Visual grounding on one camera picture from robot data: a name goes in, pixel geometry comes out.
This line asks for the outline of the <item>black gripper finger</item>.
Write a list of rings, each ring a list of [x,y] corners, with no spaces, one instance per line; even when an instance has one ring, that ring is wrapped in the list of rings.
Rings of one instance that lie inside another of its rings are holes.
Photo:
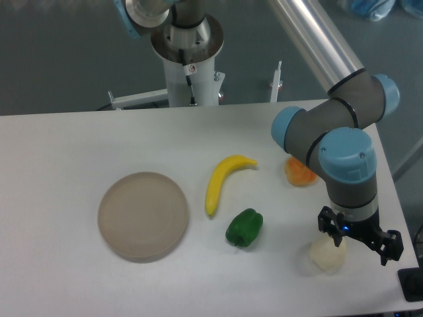
[[[327,233],[333,239],[334,245],[339,247],[344,236],[344,215],[335,213],[330,207],[324,206],[318,215],[320,232]]]
[[[382,266],[388,261],[399,261],[404,251],[402,235],[397,230],[372,232],[364,238],[364,244],[379,254]]]

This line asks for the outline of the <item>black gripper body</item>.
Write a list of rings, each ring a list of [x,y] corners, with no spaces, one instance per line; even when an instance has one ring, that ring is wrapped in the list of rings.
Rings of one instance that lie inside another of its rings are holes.
[[[338,232],[332,236],[333,240],[342,240],[344,236],[354,240],[379,240],[379,209],[362,221],[347,221],[346,217],[338,211],[335,211],[334,214]]]

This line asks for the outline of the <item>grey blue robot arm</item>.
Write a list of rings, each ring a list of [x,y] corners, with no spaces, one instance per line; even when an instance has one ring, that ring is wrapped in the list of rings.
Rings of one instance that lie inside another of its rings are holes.
[[[396,84],[365,70],[318,1],[269,7],[328,94],[312,110],[283,109],[271,127],[275,142],[326,183],[331,205],[319,213],[319,230],[336,246],[345,236],[364,243],[382,264],[399,260],[401,234],[379,226],[377,159],[365,132],[398,106]],[[119,1],[118,8],[132,32],[151,34],[170,106],[218,105],[222,76],[213,67],[223,31],[203,1]]]

